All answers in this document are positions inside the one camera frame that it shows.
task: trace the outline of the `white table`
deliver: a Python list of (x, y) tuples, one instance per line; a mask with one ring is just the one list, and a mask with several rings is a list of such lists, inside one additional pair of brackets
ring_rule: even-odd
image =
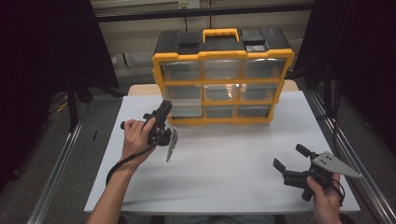
[[(124, 97), (105, 156), (84, 211), (101, 196), (107, 172), (120, 158), (120, 123), (142, 119), (157, 109), (160, 95)], [(313, 210), (302, 189), (283, 184), (273, 167), (306, 171), (310, 162), (296, 144), (321, 153), (331, 151), (301, 91), (283, 91), (269, 124), (177, 126), (178, 143), (169, 162), (167, 147), (157, 147), (132, 178), (121, 211), (141, 215), (289, 214)], [(343, 212), (360, 208), (346, 190)]]

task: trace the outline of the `yellow and black toolbox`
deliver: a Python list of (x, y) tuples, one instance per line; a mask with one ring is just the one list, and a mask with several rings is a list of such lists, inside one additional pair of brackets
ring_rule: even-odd
[(270, 122), (294, 53), (278, 27), (162, 32), (153, 74), (172, 124)]

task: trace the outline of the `dark floor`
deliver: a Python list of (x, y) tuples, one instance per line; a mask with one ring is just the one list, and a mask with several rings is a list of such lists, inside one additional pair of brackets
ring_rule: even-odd
[[(151, 77), (141, 80), (136, 77), (120, 78), (121, 91), (127, 92), (135, 81), (152, 82)], [(303, 90), (303, 81), (299, 79), (297, 83)], [(92, 89), (92, 92), (95, 96), (94, 100), (89, 105), (87, 118), (81, 127), (67, 165), (64, 167), (43, 223), (82, 223), (88, 216), (82, 212), (82, 209), (106, 150), (121, 102), (120, 98), (108, 96), (103, 91)], [(54, 102), (52, 107), (56, 108), (61, 103), (62, 98)], [(314, 107), (313, 111), (314, 114), (319, 115)], [(21, 177), (9, 181), (0, 194), (0, 223), (26, 223), (28, 221), (68, 136), (68, 116), (67, 108), (50, 114), (46, 128), (40, 134), (35, 147), (32, 148), (28, 159), (20, 169)], [(396, 177), (395, 155), (389, 151), (381, 136), (366, 128), (364, 118), (344, 95), (342, 95), (341, 106), (338, 110), (338, 123), (368, 173), (395, 207), (396, 188), (395, 181), (393, 181)], [(329, 145), (332, 145), (332, 135), (324, 120), (319, 120), (318, 124), (328, 139)], [(381, 217), (375, 211), (360, 181), (352, 181), (358, 189), (358, 191), (353, 191), (361, 211), (349, 215), (356, 223), (375, 223), (370, 210), (374, 211), (377, 219)], [(127, 217), (127, 219), (128, 223), (150, 222), (150, 217)], [(287, 215), (286, 219), (288, 223), (292, 223), (294, 219), (296, 223), (315, 223), (312, 214)]]

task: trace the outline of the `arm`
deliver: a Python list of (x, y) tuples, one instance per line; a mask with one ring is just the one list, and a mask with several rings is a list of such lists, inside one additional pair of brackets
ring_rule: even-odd
[[(148, 136), (154, 122), (155, 119), (151, 119), (144, 128), (143, 121), (132, 119), (125, 122), (120, 161), (149, 147)], [(111, 176), (87, 223), (117, 223), (119, 221), (122, 201), (131, 177), (152, 151), (126, 162)]]
[[(334, 180), (340, 181), (339, 174), (333, 174)], [(321, 185), (311, 176), (306, 179), (309, 188), (314, 192), (314, 213), (315, 220), (318, 224), (339, 224), (340, 220), (340, 197), (332, 189), (326, 188), (323, 190)], [(333, 184), (336, 188), (340, 188), (335, 181)]]

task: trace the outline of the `yellow handle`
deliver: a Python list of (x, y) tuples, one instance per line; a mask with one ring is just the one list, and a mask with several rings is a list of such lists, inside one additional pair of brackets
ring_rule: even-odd
[(236, 41), (239, 41), (238, 30), (234, 28), (230, 29), (211, 29), (211, 30), (204, 30), (203, 31), (203, 40), (205, 43), (206, 36), (222, 36), (222, 35), (234, 35)]

